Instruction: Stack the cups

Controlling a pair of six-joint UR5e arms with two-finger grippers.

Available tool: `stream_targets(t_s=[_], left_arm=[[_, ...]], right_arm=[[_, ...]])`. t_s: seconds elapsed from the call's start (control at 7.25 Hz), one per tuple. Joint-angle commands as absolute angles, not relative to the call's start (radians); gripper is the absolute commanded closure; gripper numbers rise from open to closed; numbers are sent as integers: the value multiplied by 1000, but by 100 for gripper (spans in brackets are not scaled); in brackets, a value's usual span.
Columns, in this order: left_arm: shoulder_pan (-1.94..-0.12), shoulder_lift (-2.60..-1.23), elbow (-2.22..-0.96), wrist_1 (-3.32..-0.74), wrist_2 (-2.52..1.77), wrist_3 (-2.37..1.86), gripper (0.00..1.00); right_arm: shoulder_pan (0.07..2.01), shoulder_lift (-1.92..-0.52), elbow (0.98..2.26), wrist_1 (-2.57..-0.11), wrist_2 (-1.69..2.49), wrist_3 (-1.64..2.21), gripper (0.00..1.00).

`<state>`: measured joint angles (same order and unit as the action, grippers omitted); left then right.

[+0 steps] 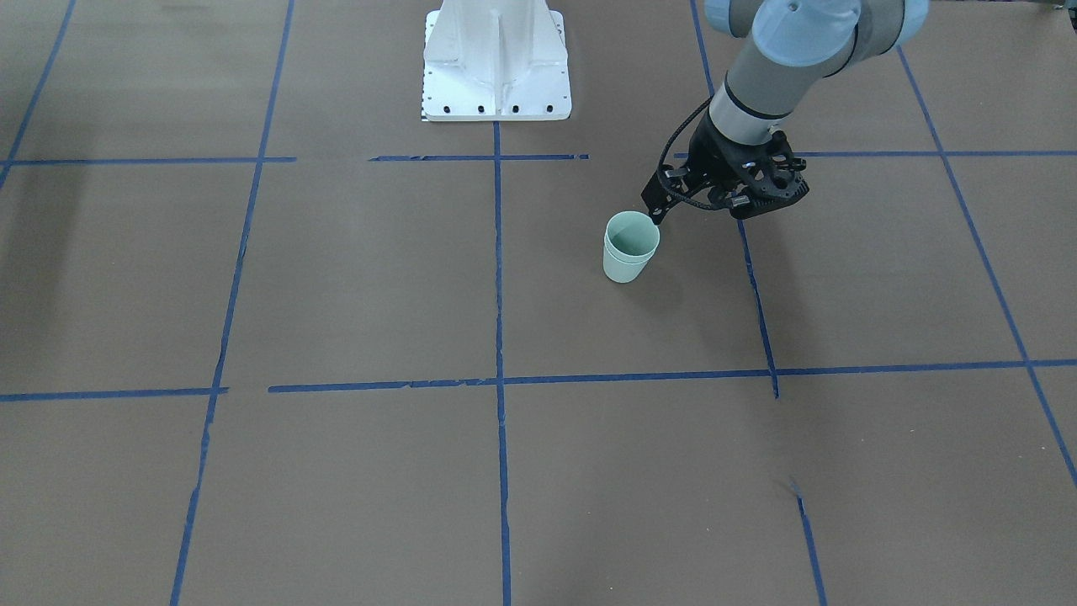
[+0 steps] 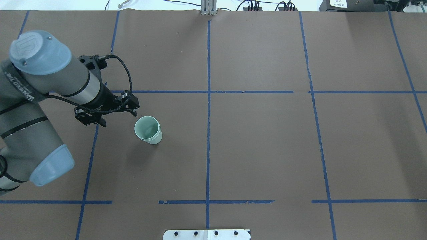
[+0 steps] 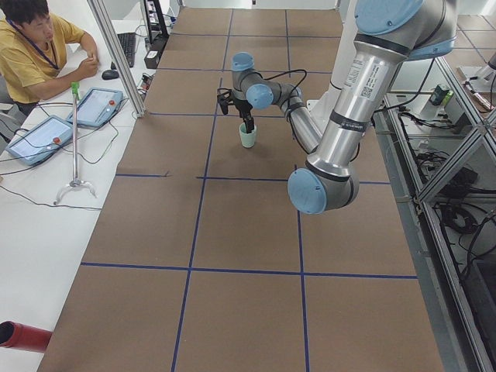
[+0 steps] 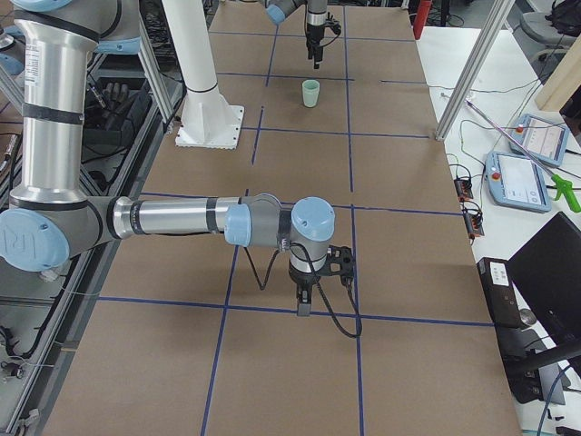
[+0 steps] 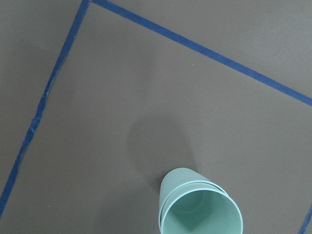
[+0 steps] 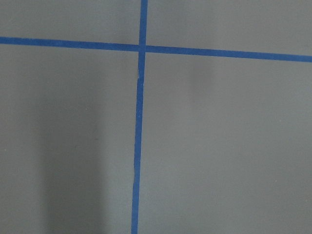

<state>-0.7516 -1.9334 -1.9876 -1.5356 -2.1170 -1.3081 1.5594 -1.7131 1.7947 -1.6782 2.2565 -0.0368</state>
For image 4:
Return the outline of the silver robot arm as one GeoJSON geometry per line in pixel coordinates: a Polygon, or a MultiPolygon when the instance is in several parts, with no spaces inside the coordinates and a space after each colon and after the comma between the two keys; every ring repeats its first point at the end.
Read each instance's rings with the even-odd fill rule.
{"type": "Polygon", "coordinates": [[[134,235],[222,234],[242,247],[290,255],[297,313],[330,275],[335,213],[318,197],[291,208],[270,194],[140,201],[84,194],[79,186],[86,69],[91,54],[135,54],[141,47],[135,1],[17,1],[23,32],[25,99],[22,176],[1,215],[1,255],[41,272],[102,243],[134,235]]]}
{"type": "Polygon", "coordinates": [[[313,68],[317,70],[323,60],[324,48],[321,41],[327,27],[327,2],[320,0],[268,1],[266,14],[275,25],[280,25],[301,6],[305,6],[304,35],[308,59],[313,62],[313,68]]]}

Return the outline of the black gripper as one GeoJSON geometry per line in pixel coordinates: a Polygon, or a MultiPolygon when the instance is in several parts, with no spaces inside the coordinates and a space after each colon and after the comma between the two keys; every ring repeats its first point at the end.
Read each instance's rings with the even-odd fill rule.
{"type": "Polygon", "coordinates": [[[310,60],[313,61],[313,68],[319,69],[322,62],[321,41],[324,37],[323,25],[307,25],[305,30],[306,46],[310,54],[310,60]]]}
{"type": "Polygon", "coordinates": [[[311,312],[312,287],[320,283],[320,277],[313,272],[302,272],[294,267],[289,269],[290,278],[297,289],[297,315],[308,317],[311,312]]]}

